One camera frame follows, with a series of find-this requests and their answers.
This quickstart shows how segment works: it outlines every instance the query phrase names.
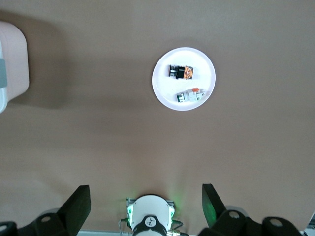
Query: round plate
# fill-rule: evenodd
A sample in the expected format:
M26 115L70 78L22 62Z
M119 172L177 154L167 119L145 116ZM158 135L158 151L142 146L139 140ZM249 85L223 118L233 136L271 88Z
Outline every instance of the round plate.
M168 76L170 65L192 66L191 80L176 79ZM210 97L216 83L216 72L210 59L194 48L177 48L161 57L152 75L152 86L158 100L166 107L176 111L188 111L202 105ZM187 89L199 88L206 95L199 101L177 101L176 94Z

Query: electronic component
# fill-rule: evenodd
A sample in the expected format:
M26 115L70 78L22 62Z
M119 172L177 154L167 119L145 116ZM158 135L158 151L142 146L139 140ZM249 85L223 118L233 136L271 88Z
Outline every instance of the electronic component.
M178 66L170 65L168 76L173 76L176 79L191 80L193 74L193 68L191 66Z
M204 95L206 95L206 93L203 89L192 88L185 92L178 93L176 97L178 102L194 102L200 100Z
M127 199L128 225L133 236L167 236L174 216L174 203L156 195Z

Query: green light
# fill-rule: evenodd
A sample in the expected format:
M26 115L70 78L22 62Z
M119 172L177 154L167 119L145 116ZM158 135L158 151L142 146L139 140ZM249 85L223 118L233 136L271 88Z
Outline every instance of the green light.
M131 225L132 216L133 216L133 205L128 206L128 213L129 213L129 225Z
M203 207L203 213L205 214L209 227L214 225L217 220L217 214L211 203L205 204L205 207Z
M174 213L175 213L175 209L172 207L169 207L168 208L168 218L169 218L168 227L169 227L169 229L171 228L171 225L173 224L172 218L174 216Z

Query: orange label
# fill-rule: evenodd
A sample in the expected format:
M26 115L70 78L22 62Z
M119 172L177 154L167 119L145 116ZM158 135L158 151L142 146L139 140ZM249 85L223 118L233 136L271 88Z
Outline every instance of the orange label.
M184 79L189 80L192 78L193 68L190 66L185 66Z

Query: black component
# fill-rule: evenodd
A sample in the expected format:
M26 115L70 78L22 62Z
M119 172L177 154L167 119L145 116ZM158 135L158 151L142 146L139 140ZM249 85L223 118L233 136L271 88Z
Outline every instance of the black component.
M176 226L175 228L173 228L173 230L178 229L179 227L182 227L184 225L184 223L182 221L179 220L172 220L173 224L178 224L178 226Z
M185 67L177 66L177 74L175 76L176 79L182 79L184 77Z
M267 217L258 224L236 210L226 210L211 184L202 185L202 208L209 228L198 236L301 236L285 219Z
M143 218L141 223L134 227L132 236L136 236L138 233L148 230L158 232L163 236L167 235L166 228L158 221L158 218L153 215L147 215Z
M190 74L185 75L185 67ZM168 70L168 76L173 76L176 79L191 79L193 68L191 66L178 66L170 65Z
M91 211L90 188L81 185L57 213L41 215L17 229L14 222L1 222L0 236L76 236Z
M209 227L212 227L226 208L212 184L202 185L202 210Z

